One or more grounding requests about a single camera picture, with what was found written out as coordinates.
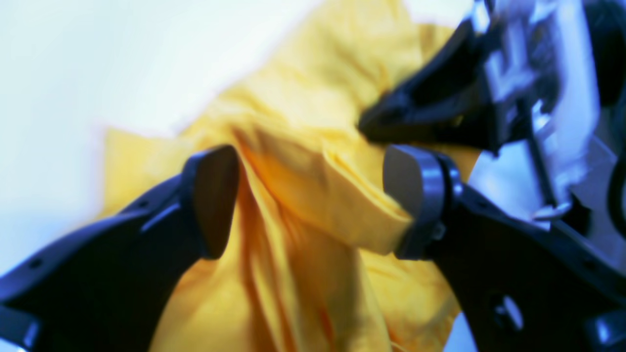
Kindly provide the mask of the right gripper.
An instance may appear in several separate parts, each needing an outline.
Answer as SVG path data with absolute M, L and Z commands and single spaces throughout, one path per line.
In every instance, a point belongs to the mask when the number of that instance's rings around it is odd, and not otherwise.
M 542 229 L 573 214 L 578 199 L 590 210 L 583 246 L 624 274 L 625 239 L 608 208 L 617 155 L 595 133 L 601 106 L 581 0 L 497 0 L 490 24 L 479 33 L 463 20 L 424 67 L 362 114 L 358 130 L 380 143 L 415 142 L 429 130 L 438 142 L 497 152 L 504 115 L 496 97 L 529 83 L 538 89 L 520 110 L 529 138 L 499 157 L 482 154 L 469 182 Z

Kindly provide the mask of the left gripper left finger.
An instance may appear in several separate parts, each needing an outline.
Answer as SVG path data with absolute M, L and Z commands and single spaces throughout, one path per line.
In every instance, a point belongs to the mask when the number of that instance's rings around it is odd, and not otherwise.
M 181 277 L 225 252 L 239 166 L 230 145 L 194 154 L 118 214 L 25 259 L 1 278 L 1 340 L 25 352 L 147 352 Z

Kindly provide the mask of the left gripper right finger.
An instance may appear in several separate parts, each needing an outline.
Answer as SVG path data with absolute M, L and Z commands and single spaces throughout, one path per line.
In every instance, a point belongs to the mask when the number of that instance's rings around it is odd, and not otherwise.
M 510 218 L 445 154 L 387 147 L 384 191 L 414 222 L 394 254 L 431 261 L 479 352 L 623 352 L 625 277 L 557 222 Z

